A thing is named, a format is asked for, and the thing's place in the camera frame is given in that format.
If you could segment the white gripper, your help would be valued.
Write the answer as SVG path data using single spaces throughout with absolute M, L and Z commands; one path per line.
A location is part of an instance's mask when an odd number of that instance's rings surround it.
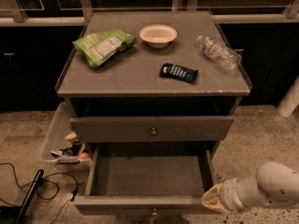
M 242 180 L 236 177 L 225 180 L 222 185 L 216 184 L 202 196 L 202 205 L 220 213 L 225 213 L 226 209 L 231 213 L 249 211 L 237 190 L 241 187 Z

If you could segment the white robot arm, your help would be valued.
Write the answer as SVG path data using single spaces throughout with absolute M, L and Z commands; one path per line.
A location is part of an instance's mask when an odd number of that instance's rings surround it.
M 278 162 L 266 162 L 255 175 L 231 178 L 214 185 L 202 197 L 202 205 L 221 213 L 299 208 L 299 173 Z

